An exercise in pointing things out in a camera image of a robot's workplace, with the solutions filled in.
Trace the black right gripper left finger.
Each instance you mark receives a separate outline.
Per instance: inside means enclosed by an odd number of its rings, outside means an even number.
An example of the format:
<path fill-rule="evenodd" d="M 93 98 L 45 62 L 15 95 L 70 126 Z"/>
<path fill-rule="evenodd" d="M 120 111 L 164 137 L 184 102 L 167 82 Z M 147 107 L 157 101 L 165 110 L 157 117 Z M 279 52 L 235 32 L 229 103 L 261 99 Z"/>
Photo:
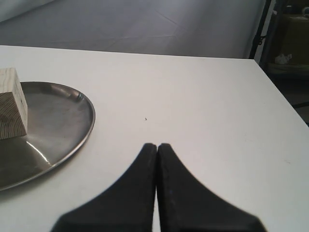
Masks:
<path fill-rule="evenodd" d="M 63 214 L 54 232 L 150 232 L 156 189 L 157 147 L 144 144 L 126 172 L 103 193 Z"/>

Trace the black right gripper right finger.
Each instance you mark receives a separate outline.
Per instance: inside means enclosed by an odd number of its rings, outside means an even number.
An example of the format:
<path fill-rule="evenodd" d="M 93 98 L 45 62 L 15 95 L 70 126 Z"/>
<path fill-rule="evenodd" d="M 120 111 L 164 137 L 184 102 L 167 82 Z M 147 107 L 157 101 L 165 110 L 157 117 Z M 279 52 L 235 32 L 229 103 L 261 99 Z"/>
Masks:
<path fill-rule="evenodd" d="M 171 145 L 158 147 L 157 200 L 163 232 L 264 232 L 264 225 L 201 184 Z"/>

